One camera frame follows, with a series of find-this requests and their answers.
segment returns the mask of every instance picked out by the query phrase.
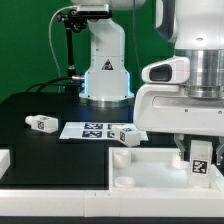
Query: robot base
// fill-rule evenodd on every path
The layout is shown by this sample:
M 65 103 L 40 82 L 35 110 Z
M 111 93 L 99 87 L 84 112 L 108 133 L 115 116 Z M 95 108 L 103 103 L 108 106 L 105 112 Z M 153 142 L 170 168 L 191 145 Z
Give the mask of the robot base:
M 80 93 L 79 94 L 80 103 L 87 104 L 89 106 L 93 107 L 99 107 L 99 108 L 117 108 L 121 106 L 127 106 L 127 105 L 133 105 L 134 104 L 134 94 L 131 94 L 126 99 L 123 100 L 111 100 L 111 101 L 105 101 L 105 100 L 93 100 L 86 97 L 85 94 Z

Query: white platform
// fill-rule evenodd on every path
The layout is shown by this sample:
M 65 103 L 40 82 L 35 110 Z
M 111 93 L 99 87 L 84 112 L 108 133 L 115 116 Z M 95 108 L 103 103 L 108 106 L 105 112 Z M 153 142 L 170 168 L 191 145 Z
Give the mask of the white platform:
M 188 185 L 178 149 L 110 148 L 109 156 L 108 191 L 0 190 L 0 216 L 224 217 L 215 166 L 210 187 L 199 188 Z

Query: black cable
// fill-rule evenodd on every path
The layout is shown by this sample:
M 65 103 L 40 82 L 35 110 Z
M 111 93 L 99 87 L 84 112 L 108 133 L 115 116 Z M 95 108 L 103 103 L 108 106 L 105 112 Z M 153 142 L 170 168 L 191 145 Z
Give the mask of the black cable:
M 37 86 L 44 86 L 43 88 L 47 87 L 47 86 L 77 86 L 79 87 L 80 84 L 53 84 L 53 83 L 49 83 L 49 84 L 46 84 L 46 83 L 39 83 L 39 84 L 35 84 L 31 87 L 29 87 L 26 92 L 29 92 L 31 89 L 37 87 Z
M 65 81 L 65 80 L 72 80 L 72 78 L 71 77 L 61 77 L 61 78 L 50 80 L 50 81 L 46 82 L 45 85 L 42 85 L 41 87 L 39 87 L 36 92 L 40 92 L 48 84 L 55 83 L 55 82 L 60 82 L 60 81 Z
M 138 44 L 137 44 L 137 36 L 136 36 L 136 1 L 133 0 L 133 40 L 134 40 L 134 48 L 135 48 L 135 57 L 136 57 L 136 62 L 137 62 L 137 67 L 138 67 L 138 73 L 139 73 L 139 78 L 142 82 L 142 76 L 141 76 L 141 68 L 140 68 L 140 60 L 139 60 L 139 49 L 138 49 Z

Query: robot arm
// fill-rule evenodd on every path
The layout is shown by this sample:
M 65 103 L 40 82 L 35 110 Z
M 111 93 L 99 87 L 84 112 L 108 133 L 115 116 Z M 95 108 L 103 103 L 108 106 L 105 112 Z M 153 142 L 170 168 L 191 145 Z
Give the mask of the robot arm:
M 136 7 L 141 7 L 146 0 L 136 0 Z M 133 0 L 71 0 L 75 5 L 103 5 L 108 4 L 112 10 L 130 10 L 133 8 Z
M 176 42 L 176 0 L 156 0 L 155 29 L 166 41 Z

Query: green backdrop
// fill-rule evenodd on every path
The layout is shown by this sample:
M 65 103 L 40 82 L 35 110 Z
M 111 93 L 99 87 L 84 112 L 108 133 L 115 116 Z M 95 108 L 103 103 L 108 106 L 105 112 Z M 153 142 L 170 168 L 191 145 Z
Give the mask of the green backdrop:
M 70 0 L 0 1 L 0 101 L 13 93 L 25 91 L 33 84 L 58 77 L 48 42 L 48 26 L 52 15 L 68 5 L 71 5 Z M 140 68 L 173 54 L 173 45 L 163 41 L 154 31 L 154 8 L 155 0 L 146 0 L 146 4 L 136 12 Z M 132 91 L 136 93 L 141 79 L 133 42 L 133 12 L 113 12 L 113 20 L 126 33 L 125 66 L 131 73 Z M 66 76 L 65 30 L 57 21 L 53 24 L 53 44 L 62 74 Z M 78 74 L 83 74 L 89 67 L 88 29 L 74 34 L 74 57 Z

